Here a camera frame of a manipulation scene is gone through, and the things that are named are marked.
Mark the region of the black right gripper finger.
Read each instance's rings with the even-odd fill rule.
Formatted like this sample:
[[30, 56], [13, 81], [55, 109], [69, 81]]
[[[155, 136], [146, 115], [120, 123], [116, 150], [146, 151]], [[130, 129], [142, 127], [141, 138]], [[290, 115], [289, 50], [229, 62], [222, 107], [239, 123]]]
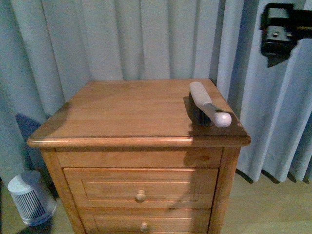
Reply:
[[286, 54], [278, 54], [278, 53], [267, 53], [266, 57], [268, 59], [267, 61], [267, 67], [271, 68], [273, 66], [276, 66], [284, 61], [287, 61], [290, 57], [290, 53]]

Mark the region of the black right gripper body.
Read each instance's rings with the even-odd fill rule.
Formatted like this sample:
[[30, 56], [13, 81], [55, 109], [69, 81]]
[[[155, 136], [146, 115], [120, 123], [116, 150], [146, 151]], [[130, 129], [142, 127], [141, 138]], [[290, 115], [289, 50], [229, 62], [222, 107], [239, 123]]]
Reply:
[[261, 54], [288, 57], [301, 39], [312, 38], [311, 10], [297, 10], [291, 3], [268, 3], [260, 17]]

